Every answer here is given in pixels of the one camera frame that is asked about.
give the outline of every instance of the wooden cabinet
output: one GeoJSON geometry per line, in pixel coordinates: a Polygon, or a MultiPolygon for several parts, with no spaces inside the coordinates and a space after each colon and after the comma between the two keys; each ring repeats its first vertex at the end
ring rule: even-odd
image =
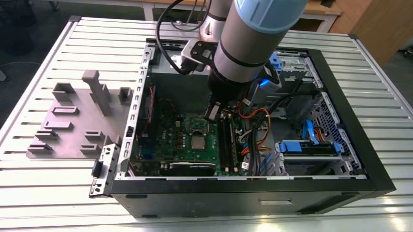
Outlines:
{"type": "Polygon", "coordinates": [[[336,0],[344,11],[332,33],[356,34],[384,65],[413,36],[413,0],[336,0]]]}

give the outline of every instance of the black cable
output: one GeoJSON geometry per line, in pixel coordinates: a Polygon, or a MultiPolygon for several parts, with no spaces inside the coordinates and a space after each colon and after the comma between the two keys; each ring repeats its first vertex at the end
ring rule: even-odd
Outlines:
{"type": "Polygon", "coordinates": [[[197,27],[194,27],[194,28],[192,28],[192,29],[182,29],[182,28],[178,28],[178,27],[177,27],[177,25],[174,24],[174,22],[172,22],[173,27],[174,27],[177,30],[186,31],[186,32],[192,32],[192,31],[198,30],[200,27],[204,25],[206,19],[208,19],[208,14],[209,14],[209,11],[210,11],[210,9],[212,9],[212,4],[213,4],[213,0],[210,0],[210,2],[209,2],[205,17],[204,17],[202,22],[198,24],[197,27]]]}
{"type": "MultiPolygon", "coordinates": [[[[268,111],[269,113],[272,114],[275,112],[275,110],[288,101],[291,100],[291,98],[296,97],[296,96],[301,96],[301,95],[317,95],[320,94],[320,91],[304,91],[304,92],[296,92],[296,93],[291,93],[288,95],[285,95],[284,97],[281,97],[276,102],[273,102],[273,104],[271,105],[268,111]]],[[[249,150],[251,150],[251,157],[252,159],[251,160],[255,160],[259,158],[260,159],[260,152],[259,151],[259,145],[257,145],[257,132],[259,132],[259,128],[261,126],[261,124],[264,123],[265,121],[265,117],[267,117],[267,114],[264,114],[260,118],[259,118],[259,121],[256,123],[256,125],[253,126],[253,131],[251,133],[251,136],[249,136],[249,142],[248,142],[248,146],[249,146],[249,150]]],[[[259,167],[259,170],[256,170],[256,172],[253,172],[255,175],[260,175],[260,167],[259,167]]]]}
{"type": "Polygon", "coordinates": [[[161,31],[161,25],[162,25],[162,21],[164,21],[164,18],[166,17],[169,11],[174,8],[174,6],[177,6],[184,0],[177,0],[176,2],[173,2],[173,4],[166,8],[166,10],[162,12],[161,16],[160,16],[160,20],[158,20],[158,23],[157,23],[157,29],[156,29],[156,38],[157,38],[157,43],[158,43],[158,46],[160,46],[160,50],[162,52],[162,55],[166,57],[169,63],[172,64],[173,68],[177,70],[177,72],[182,75],[186,75],[192,72],[192,70],[182,70],[178,65],[176,64],[176,62],[173,61],[173,59],[170,58],[168,52],[166,52],[166,49],[162,45],[162,42],[161,42],[161,35],[160,35],[160,31],[161,31]]]}

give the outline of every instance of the slotted aluminum surface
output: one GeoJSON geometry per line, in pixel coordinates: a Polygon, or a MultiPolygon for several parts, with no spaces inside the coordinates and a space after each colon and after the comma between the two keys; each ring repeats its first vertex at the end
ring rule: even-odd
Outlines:
{"type": "MultiPolygon", "coordinates": [[[[348,35],[292,31],[281,46],[320,49],[394,178],[398,191],[317,216],[134,219],[116,199],[89,199],[93,160],[42,161],[26,148],[53,104],[57,82],[76,88],[85,69],[101,70],[110,89],[138,77],[146,38],[156,23],[84,18],[70,22],[0,131],[0,228],[62,231],[412,231],[412,109],[348,35]]],[[[162,27],[162,37],[197,38],[162,27]]]]}

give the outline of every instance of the ram slot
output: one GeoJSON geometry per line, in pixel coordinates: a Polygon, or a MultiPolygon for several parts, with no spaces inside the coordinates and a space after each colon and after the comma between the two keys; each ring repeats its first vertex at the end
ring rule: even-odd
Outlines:
{"type": "Polygon", "coordinates": [[[235,171],[235,157],[233,157],[233,127],[231,124],[231,119],[225,118],[225,140],[227,140],[227,157],[229,160],[229,169],[235,171]]]}
{"type": "Polygon", "coordinates": [[[225,119],[219,120],[219,147],[220,147],[220,162],[221,170],[229,172],[229,158],[227,154],[227,132],[225,132],[225,119]]]}

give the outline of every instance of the blue led light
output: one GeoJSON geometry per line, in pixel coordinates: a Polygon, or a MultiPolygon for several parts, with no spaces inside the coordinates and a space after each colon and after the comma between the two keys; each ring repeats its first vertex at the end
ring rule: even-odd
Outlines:
{"type": "Polygon", "coordinates": [[[269,80],[264,80],[264,81],[261,82],[260,86],[265,86],[265,85],[269,84],[269,83],[271,83],[269,80]]]}

